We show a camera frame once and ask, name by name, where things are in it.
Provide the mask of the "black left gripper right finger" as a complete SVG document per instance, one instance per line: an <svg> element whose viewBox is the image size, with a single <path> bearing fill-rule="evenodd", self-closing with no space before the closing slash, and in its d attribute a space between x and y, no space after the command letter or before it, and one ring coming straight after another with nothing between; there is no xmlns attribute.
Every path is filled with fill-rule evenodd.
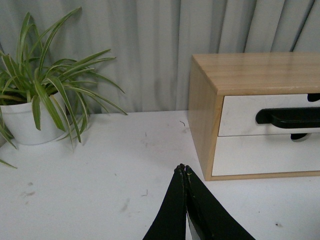
<svg viewBox="0 0 320 240"><path fill-rule="evenodd" d="M185 167L185 174L187 218L193 240L254 239L227 212L188 165Z"/></svg>

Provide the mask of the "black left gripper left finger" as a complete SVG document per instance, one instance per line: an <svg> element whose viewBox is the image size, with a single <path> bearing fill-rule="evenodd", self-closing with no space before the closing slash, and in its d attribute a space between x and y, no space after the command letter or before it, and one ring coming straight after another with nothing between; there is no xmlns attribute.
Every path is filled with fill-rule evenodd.
<svg viewBox="0 0 320 240"><path fill-rule="evenodd" d="M143 238L145 240L184 240L186 215L185 165L180 164L174 170L160 209Z"/></svg>

